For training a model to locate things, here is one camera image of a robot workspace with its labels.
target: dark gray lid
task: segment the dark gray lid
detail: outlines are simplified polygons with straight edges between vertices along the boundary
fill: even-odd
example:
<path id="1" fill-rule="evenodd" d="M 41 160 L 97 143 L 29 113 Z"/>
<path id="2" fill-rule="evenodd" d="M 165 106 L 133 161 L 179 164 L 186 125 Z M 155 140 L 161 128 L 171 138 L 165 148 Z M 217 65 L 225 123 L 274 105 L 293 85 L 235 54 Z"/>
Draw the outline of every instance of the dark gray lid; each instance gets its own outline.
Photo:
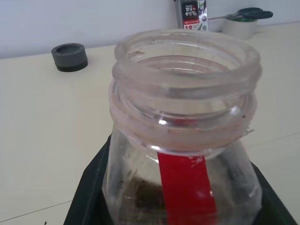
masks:
<path id="1" fill-rule="evenodd" d="M 63 44 L 52 49 L 52 56 L 59 71 L 74 72 L 88 65 L 88 58 L 82 44 Z"/>

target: glass jar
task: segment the glass jar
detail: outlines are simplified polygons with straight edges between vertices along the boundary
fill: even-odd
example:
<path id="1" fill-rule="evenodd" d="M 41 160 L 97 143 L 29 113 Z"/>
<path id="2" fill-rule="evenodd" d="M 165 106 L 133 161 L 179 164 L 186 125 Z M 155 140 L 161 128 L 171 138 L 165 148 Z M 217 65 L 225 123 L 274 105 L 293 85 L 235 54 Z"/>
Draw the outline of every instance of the glass jar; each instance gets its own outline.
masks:
<path id="1" fill-rule="evenodd" d="M 262 69 L 251 46 L 155 30 L 115 49 L 103 184 L 115 225 L 250 225 L 262 191 L 239 139 Z"/>

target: white table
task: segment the white table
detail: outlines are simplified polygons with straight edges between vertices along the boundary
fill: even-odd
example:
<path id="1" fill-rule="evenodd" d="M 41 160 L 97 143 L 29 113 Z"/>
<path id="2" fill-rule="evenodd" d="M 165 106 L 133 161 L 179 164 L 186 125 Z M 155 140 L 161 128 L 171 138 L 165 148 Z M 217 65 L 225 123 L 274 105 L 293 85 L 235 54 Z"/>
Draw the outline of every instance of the white table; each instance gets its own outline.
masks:
<path id="1" fill-rule="evenodd" d="M 261 53 L 264 72 L 255 132 L 244 138 L 250 159 L 298 223 L 299 40 L 300 23 L 293 23 L 259 28 L 249 41 Z M 59 72 L 50 54 L 0 60 L 3 225 L 63 223 L 82 172 L 112 129 L 113 49 L 88 49 L 88 67 L 74 73 Z"/>

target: black tray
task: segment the black tray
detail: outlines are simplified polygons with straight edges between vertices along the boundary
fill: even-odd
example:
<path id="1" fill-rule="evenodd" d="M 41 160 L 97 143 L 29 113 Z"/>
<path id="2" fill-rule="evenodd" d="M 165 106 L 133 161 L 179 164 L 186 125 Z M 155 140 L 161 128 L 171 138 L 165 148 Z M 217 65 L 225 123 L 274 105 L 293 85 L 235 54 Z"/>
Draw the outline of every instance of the black tray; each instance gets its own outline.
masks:
<path id="1" fill-rule="evenodd" d="M 110 137 L 84 170 L 64 225 L 113 225 L 103 193 Z M 262 210 L 253 225 L 297 225 L 259 169 L 253 165 L 262 186 Z"/>

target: scissors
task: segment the scissors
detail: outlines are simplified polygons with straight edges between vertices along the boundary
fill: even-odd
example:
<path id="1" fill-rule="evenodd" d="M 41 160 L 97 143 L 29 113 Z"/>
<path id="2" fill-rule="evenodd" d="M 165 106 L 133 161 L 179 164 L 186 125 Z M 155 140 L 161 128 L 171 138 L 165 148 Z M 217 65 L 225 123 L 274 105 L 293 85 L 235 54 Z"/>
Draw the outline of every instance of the scissors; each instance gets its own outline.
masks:
<path id="1" fill-rule="evenodd" d="M 273 13 L 270 11 L 264 11 L 261 8 L 251 7 L 251 8 L 243 8 L 235 14 L 214 17 L 214 18 L 211 18 L 210 20 L 224 19 L 224 18 L 230 18 L 230 17 L 241 17 L 241 18 L 245 18 L 245 19 L 261 20 L 261 19 L 272 18 Z"/>

